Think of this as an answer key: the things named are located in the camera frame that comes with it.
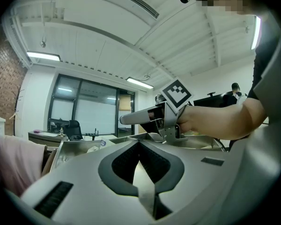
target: human arm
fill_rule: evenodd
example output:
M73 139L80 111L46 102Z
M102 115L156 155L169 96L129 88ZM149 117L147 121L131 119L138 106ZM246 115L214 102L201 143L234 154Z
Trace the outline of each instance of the human arm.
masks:
M225 140L242 138L266 119L260 101L247 98L242 105L224 108L187 106L178 120L181 132L196 131Z

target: white ceiling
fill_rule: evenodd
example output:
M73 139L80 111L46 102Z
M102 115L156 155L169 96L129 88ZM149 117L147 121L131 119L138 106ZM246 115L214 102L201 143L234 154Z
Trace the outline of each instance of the white ceiling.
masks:
M254 55L253 16L195 0L143 1L159 13L157 19L130 0L16 0L2 22L27 66L26 51L53 53L62 62L32 63L119 82L150 75L147 83L156 88ZM40 46L43 36L46 48Z

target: pink sleeve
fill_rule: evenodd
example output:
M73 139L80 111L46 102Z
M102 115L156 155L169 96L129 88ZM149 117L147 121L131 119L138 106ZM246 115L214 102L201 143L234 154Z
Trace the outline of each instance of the pink sleeve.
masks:
M41 177L45 145L0 135L0 182L20 196Z

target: black shirt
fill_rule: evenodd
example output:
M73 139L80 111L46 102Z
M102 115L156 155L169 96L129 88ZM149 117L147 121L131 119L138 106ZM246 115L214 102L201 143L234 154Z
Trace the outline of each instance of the black shirt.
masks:
M253 89L261 80L261 75L266 69L279 41L277 31L275 31L269 22L263 22L261 25L261 39L255 50L256 57L254 60L253 85L248 94L248 98L258 100Z

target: white wall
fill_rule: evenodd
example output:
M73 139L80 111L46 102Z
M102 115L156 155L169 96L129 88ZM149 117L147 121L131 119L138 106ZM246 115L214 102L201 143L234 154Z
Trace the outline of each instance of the white wall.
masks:
M155 97L157 94L160 94L159 90L155 90L155 91L149 91L147 93L147 107L153 107L155 106Z
M17 104L20 120L15 123L15 136L28 138L34 129L46 130L50 97L56 81L52 67L33 66L27 71Z
M47 118L51 95L58 77L58 74L69 75L86 79L89 81L110 85L135 92L135 111L145 109L148 106L147 93L133 87L117 82L109 81L92 75L75 72L66 69L34 65L23 80L21 89L21 101L17 104L17 113L20 120L15 121L15 135L28 138L28 132L35 129L46 130Z
M249 93L253 81L254 64L224 65L196 76L186 75L181 77L182 81L195 94L194 100L207 98L207 94L215 92L214 95L231 91L232 83L238 83L241 92Z

